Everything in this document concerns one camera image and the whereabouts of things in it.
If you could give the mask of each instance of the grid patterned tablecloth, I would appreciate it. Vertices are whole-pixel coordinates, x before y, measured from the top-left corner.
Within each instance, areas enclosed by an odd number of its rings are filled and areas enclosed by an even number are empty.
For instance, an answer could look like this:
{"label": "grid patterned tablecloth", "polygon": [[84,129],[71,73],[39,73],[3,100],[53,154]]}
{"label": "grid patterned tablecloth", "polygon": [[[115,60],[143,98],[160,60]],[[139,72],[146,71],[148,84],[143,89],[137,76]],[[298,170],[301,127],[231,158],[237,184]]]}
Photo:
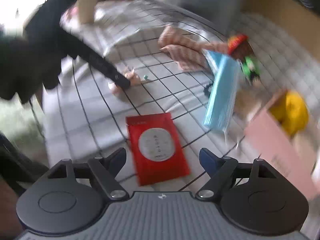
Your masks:
{"label": "grid patterned tablecloth", "polygon": [[[237,117],[232,118],[226,138],[203,126],[208,102],[203,88],[213,77],[204,72],[182,73],[157,45],[168,23],[183,29],[183,35],[194,40],[225,41],[222,34],[179,12],[143,0],[102,3],[96,17],[94,25],[77,26],[71,21],[65,28],[106,56],[119,70],[126,66],[135,68],[140,77],[147,75],[149,81],[116,97],[108,88],[108,79],[100,72],[79,58],[64,59],[61,85],[44,94],[45,137],[51,165],[63,158],[82,162],[96,155],[107,156],[124,147],[127,162],[116,179],[132,193],[139,189],[179,190],[203,173],[198,160],[202,147],[217,156],[237,158],[239,162],[252,162],[258,157],[259,153],[244,138],[244,123]],[[320,67],[297,42],[259,15],[241,15],[235,22],[234,32],[250,37],[249,42],[259,60],[262,98],[268,100],[282,86],[296,88],[312,113],[317,114]],[[191,174],[139,187],[128,146],[125,117],[163,112],[172,114]],[[184,190],[195,193],[208,179],[204,174]],[[308,236],[313,238],[316,231],[313,227]]]}

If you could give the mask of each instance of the yellow object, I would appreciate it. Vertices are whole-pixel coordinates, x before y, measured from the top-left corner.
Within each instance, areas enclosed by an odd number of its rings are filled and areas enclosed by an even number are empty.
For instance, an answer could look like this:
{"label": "yellow object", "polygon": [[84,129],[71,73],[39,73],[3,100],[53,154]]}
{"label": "yellow object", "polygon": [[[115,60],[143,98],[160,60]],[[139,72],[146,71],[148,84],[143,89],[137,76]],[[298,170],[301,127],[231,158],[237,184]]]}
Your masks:
{"label": "yellow object", "polygon": [[269,111],[290,137],[303,130],[308,124],[309,115],[306,104],[295,91],[288,91]]}

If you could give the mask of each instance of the white circular label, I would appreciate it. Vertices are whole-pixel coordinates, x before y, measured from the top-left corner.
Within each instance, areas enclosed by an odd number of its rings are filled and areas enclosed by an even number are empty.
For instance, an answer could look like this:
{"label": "white circular label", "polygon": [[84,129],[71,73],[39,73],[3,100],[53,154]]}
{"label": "white circular label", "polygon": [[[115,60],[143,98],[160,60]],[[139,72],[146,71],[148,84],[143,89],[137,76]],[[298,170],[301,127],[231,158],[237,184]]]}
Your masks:
{"label": "white circular label", "polygon": [[162,162],[171,158],[175,145],[170,133],[162,128],[145,130],[138,141],[139,150],[144,157],[154,162]]}

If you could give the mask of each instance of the metal screw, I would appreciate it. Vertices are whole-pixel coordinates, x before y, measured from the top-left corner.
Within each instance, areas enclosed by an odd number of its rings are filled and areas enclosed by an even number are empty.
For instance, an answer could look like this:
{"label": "metal screw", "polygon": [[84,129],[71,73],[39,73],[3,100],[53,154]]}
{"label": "metal screw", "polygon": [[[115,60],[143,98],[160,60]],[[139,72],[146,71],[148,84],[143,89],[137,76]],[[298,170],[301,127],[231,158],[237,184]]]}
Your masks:
{"label": "metal screw", "polygon": [[111,197],[113,198],[122,198],[125,196],[125,191],[124,190],[114,190],[111,192]]}
{"label": "metal screw", "polygon": [[198,192],[199,197],[201,198],[209,198],[212,197],[214,195],[214,192],[208,189],[204,189],[204,190],[200,190]]}

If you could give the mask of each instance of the blue face mask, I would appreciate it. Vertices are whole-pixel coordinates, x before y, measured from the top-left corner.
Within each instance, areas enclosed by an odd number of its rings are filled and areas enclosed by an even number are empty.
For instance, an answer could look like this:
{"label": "blue face mask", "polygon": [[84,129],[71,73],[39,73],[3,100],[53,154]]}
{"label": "blue face mask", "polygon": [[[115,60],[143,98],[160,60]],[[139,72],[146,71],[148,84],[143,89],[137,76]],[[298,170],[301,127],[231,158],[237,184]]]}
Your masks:
{"label": "blue face mask", "polygon": [[215,78],[203,124],[216,131],[227,132],[236,99],[241,67],[228,55],[206,51]]}

